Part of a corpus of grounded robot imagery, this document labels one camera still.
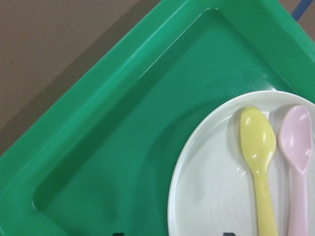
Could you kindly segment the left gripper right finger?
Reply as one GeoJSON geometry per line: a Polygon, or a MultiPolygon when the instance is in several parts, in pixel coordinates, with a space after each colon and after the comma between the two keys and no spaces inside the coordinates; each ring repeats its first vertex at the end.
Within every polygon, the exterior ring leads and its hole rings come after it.
{"type": "Polygon", "coordinates": [[[236,236],[233,232],[224,232],[223,236],[236,236]]]}

